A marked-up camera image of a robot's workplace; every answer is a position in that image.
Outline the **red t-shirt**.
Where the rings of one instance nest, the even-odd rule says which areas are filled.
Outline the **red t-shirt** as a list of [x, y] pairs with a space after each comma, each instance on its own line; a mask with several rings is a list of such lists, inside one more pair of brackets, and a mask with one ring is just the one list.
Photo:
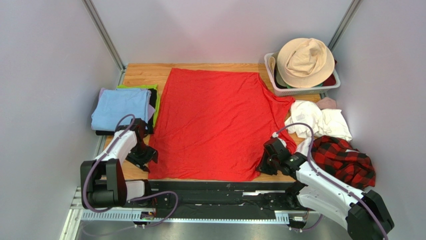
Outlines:
[[294, 102], [274, 95], [257, 72], [173, 68], [149, 138], [158, 160], [148, 177], [254, 180], [264, 143], [285, 125]]

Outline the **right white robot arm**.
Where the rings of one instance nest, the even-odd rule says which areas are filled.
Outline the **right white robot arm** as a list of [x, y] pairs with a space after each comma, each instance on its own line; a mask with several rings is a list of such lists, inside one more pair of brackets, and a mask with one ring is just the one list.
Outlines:
[[342, 226], [353, 240], [388, 239], [395, 223], [381, 195], [349, 186], [321, 169], [309, 153], [311, 146], [306, 139], [290, 153], [281, 138], [272, 137], [263, 144], [257, 170], [295, 180], [285, 190], [287, 207], [317, 211]]

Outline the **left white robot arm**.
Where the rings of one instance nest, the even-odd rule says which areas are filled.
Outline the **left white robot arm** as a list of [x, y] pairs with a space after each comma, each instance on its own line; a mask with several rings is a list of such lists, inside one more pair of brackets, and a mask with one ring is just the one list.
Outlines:
[[150, 192], [147, 180], [126, 180], [123, 172], [124, 161], [144, 172], [150, 171], [148, 163], [158, 162], [158, 151], [144, 142], [146, 125], [133, 114], [125, 115], [117, 123], [106, 149], [80, 165], [81, 202], [85, 209], [106, 212], [139, 201]]

